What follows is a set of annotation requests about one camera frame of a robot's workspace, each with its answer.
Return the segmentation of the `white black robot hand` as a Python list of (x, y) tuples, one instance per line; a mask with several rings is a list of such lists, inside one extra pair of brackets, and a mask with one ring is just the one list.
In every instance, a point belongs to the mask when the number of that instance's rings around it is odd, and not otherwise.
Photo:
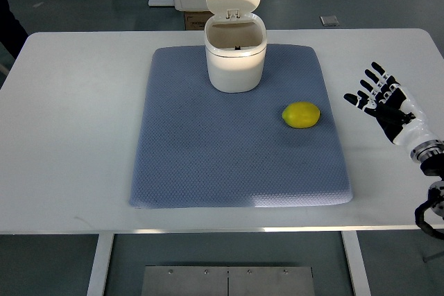
[(394, 76), (378, 63), (372, 62), (365, 70), (364, 88), (356, 94), (345, 94), (344, 99), (379, 123), (388, 140), (409, 150), (426, 141), (437, 140), (427, 124), (427, 117), (419, 104)]

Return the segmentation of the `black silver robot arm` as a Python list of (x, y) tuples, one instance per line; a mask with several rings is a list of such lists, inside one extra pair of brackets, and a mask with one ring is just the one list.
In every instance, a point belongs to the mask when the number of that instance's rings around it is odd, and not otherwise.
[(421, 143), (411, 151), (410, 157), (420, 164), (424, 175), (440, 178), (429, 186), (427, 199), (432, 202), (431, 210), (443, 218), (443, 141), (435, 139)]

